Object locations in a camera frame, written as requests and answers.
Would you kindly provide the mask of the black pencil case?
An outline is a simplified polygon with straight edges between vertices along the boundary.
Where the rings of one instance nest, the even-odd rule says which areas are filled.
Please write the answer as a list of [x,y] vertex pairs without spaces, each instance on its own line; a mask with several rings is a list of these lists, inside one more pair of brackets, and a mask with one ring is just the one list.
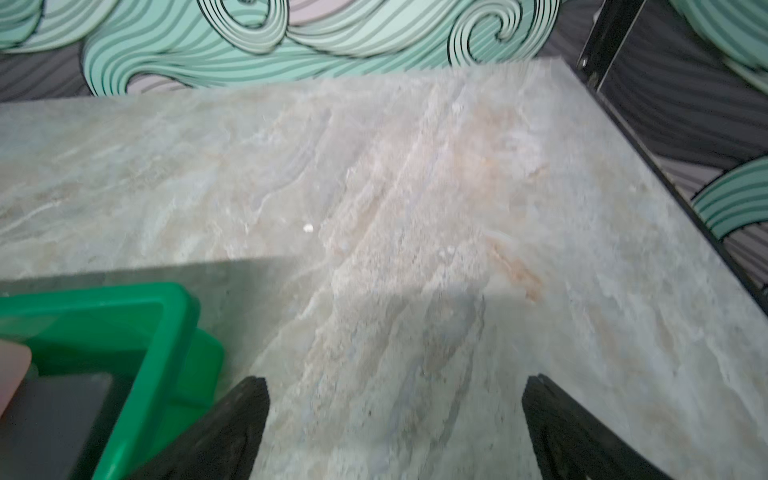
[[24,380],[1,416],[1,477],[92,478],[124,399],[108,373]]

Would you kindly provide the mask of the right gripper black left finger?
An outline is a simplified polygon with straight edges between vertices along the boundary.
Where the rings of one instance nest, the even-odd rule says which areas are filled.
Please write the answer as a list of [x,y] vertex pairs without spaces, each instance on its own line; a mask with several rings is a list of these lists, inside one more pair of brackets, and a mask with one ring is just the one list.
[[264,378],[248,376],[131,479],[248,479],[266,427]]

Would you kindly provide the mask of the green plastic storage tray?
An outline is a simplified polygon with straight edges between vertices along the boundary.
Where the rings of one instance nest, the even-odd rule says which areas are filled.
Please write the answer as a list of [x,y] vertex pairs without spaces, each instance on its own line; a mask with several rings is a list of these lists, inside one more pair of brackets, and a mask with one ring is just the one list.
[[23,294],[1,300],[1,337],[31,350],[42,375],[107,372],[131,381],[95,472],[122,479],[213,405],[221,343],[176,283]]

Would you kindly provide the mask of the translucent pink pencil case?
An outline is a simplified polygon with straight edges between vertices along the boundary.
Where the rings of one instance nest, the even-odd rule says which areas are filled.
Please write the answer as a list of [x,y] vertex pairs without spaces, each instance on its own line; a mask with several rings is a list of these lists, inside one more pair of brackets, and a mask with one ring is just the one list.
[[0,341],[0,414],[5,412],[27,375],[31,360],[28,346]]

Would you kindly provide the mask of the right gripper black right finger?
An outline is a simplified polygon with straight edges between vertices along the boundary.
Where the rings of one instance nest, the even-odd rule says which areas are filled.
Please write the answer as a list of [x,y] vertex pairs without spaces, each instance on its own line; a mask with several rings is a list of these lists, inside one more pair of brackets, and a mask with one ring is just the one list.
[[522,408],[544,479],[669,477],[545,375],[527,379]]

